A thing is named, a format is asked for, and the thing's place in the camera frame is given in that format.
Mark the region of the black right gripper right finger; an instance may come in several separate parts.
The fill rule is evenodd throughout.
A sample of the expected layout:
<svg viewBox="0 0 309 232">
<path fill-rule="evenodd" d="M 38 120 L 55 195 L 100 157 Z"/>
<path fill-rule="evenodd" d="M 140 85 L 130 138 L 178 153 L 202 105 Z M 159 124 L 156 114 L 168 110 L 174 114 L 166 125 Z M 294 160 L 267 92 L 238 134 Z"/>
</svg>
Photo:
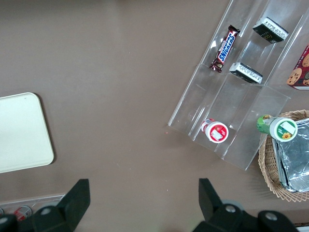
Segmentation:
<svg viewBox="0 0 309 232">
<path fill-rule="evenodd" d="M 234 204 L 223 203 L 210 180 L 199 179 L 198 200 L 204 220 L 195 232 L 241 232 L 243 212 Z"/>
</svg>

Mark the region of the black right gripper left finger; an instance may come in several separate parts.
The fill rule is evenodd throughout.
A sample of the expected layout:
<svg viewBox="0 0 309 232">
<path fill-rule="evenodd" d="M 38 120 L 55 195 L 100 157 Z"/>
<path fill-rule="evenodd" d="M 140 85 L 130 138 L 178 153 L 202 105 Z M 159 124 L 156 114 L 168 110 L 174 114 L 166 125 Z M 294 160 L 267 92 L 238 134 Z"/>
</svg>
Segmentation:
<svg viewBox="0 0 309 232">
<path fill-rule="evenodd" d="M 73 232 L 90 205 L 88 179 L 80 179 L 56 206 L 38 210 L 31 222 L 35 232 Z"/>
</svg>

